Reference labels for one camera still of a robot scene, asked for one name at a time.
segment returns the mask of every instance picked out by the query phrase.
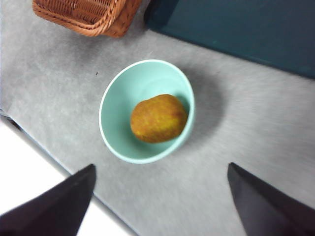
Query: brown wicker basket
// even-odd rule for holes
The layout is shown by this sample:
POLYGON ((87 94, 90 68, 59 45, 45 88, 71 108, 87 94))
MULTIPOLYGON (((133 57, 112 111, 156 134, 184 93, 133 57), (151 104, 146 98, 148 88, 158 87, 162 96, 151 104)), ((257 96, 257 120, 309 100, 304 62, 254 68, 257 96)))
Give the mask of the brown wicker basket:
POLYGON ((123 36, 141 0, 33 0, 34 13, 86 36, 123 36))

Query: mint green bowl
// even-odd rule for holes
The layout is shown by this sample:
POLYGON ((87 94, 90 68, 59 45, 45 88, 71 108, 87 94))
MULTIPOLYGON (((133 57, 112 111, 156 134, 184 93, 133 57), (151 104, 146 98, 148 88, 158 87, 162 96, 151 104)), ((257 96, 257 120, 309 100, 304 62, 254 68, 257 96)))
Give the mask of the mint green bowl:
POLYGON ((167 156, 183 144, 192 130, 194 114, 193 91, 185 74, 168 62, 143 60, 122 70, 107 87, 99 108, 99 128, 113 154, 126 162, 145 164, 167 156), (132 133, 130 115, 139 102, 159 94, 179 98, 189 115, 180 136, 149 144, 132 133))

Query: basket rim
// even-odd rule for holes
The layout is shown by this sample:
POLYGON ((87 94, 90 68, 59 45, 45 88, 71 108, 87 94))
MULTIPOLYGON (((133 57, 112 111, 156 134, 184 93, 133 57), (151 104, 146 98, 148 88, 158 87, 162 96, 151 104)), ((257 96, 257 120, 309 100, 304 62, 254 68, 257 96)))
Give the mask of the basket rim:
POLYGON ((99 28, 100 26, 102 26, 103 31, 107 30, 115 21, 115 19, 119 16, 119 14, 121 13, 126 0, 112 0, 113 4, 111 7, 109 7, 106 10, 106 13, 104 14, 104 16, 102 18, 100 18, 96 23, 94 23, 93 25, 90 24, 84 24, 81 23, 77 20, 74 20, 72 18, 66 17, 66 16, 62 16, 61 14, 58 13, 53 13, 51 11, 48 11, 42 7, 40 7, 40 5, 37 4, 36 0, 32 0, 32 6, 33 6, 33 10, 40 12, 42 14, 47 15, 48 17, 52 17, 52 18, 56 18, 58 20, 64 21, 65 23, 69 23, 71 25, 74 25, 76 27, 80 27, 82 29, 85 30, 95 30, 97 28, 99 28), (114 12, 114 8, 119 6, 118 9, 118 14, 113 16, 113 12, 114 12), (107 22, 107 24, 104 26, 104 23, 108 20, 108 18, 112 17, 112 19, 110 21, 107 22))

